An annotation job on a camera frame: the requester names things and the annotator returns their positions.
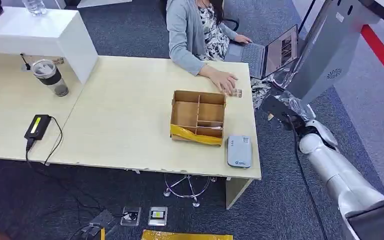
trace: yellow plastic bag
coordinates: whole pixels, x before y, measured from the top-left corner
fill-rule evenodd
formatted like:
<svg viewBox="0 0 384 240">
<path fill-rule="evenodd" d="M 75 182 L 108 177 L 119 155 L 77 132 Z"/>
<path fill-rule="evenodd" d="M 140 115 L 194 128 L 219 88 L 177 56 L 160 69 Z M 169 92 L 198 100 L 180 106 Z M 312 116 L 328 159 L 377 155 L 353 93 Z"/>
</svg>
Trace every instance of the yellow plastic bag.
<svg viewBox="0 0 384 240">
<path fill-rule="evenodd" d="M 213 136 L 197 135 L 181 126 L 170 124 L 170 134 L 208 145 L 222 145 L 222 139 Z"/>
<path fill-rule="evenodd" d="M 143 230 L 142 240 L 233 240 L 233 236 Z"/>
</svg>

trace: woman's hand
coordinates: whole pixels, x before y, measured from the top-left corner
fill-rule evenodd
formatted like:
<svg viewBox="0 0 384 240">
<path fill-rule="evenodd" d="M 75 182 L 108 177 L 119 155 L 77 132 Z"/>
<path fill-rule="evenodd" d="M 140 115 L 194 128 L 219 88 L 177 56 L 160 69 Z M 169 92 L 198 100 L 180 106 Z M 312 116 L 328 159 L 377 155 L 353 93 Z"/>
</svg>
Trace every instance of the woman's hand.
<svg viewBox="0 0 384 240">
<path fill-rule="evenodd" d="M 219 71 L 214 67 L 209 65 L 204 65 L 204 67 L 199 72 L 199 75 L 207 77 L 211 82 L 218 88 L 220 93 L 232 95 L 232 91 L 235 88 L 235 81 L 238 78 L 225 71 Z"/>
<path fill-rule="evenodd" d="M 242 44 L 249 44 L 249 43 L 252 43 L 253 41 L 251 39 L 249 39 L 248 37 L 244 36 L 244 35 L 236 35 L 236 37 L 234 38 L 235 42 L 237 43 L 242 43 Z"/>
</svg>

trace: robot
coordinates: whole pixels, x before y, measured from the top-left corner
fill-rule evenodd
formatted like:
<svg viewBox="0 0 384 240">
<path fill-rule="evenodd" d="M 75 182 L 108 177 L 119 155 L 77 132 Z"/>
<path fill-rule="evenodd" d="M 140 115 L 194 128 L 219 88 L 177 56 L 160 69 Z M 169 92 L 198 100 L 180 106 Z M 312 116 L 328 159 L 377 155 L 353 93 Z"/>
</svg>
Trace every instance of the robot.
<svg viewBox="0 0 384 240">
<path fill-rule="evenodd" d="M 272 95 L 262 107 L 294 132 L 299 150 L 308 157 L 338 207 L 346 239 L 384 240 L 384 195 L 339 152 L 332 132 L 315 119 L 304 120 Z"/>
</svg>

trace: laptop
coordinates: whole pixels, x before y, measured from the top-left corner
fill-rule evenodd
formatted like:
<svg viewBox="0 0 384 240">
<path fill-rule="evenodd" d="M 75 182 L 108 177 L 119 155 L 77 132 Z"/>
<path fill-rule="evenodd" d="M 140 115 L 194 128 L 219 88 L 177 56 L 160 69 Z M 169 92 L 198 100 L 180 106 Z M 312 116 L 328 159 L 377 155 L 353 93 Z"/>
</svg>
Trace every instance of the laptop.
<svg viewBox="0 0 384 240">
<path fill-rule="evenodd" d="M 295 25 L 267 46 L 231 41 L 224 61 L 247 63 L 252 78 L 264 79 L 297 58 L 298 31 Z"/>
</svg>

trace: laptop keyboard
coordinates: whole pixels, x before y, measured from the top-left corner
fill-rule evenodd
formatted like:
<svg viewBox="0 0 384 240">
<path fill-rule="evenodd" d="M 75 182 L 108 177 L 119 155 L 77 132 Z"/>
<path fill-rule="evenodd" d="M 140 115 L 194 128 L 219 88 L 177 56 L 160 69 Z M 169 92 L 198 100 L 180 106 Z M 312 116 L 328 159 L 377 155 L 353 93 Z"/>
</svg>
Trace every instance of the laptop keyboard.
<svg viewBox="0 0 384 240">
<path fill-rule="evenodd" d="M 248 63 L 249 75 L 253 78 L 261 78 L 261 65 L 263 60 L 264 47 L 255 43 L 248 43 L 242 52 L 242 63 Z"/>
</svg>

